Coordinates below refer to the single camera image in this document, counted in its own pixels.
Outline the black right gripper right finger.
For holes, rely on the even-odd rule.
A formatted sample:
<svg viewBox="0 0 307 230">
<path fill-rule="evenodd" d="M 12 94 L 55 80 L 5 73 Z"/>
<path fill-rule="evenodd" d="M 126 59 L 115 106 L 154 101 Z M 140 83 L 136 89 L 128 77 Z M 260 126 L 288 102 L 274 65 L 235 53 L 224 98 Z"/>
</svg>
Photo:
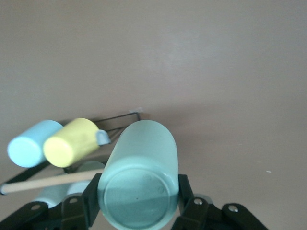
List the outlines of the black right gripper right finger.
<svg viewBox="0 0 307 230">
<path fill-rule="evenodd" d="M 179 211 L 173 230 L 266 230 L 245 206 L 227 203 L 221 209 L 194 195 L 188 176 L 178 175 Z"/>
</svg>

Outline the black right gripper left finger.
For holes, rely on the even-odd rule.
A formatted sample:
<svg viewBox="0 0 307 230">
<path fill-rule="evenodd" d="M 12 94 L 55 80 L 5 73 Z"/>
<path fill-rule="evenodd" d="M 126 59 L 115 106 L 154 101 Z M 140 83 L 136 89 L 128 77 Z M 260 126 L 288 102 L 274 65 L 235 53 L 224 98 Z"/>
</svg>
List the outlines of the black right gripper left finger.
<svg viewBox="0 0 307 230">
<path fill-rule="evenodd" d="M 81 195 L 70 195 L 53 208 L 30 202 L 0 222 L 2 230 L 87 230 L 92 227 L 99 205 L 97 173 Z"/>
</svg>

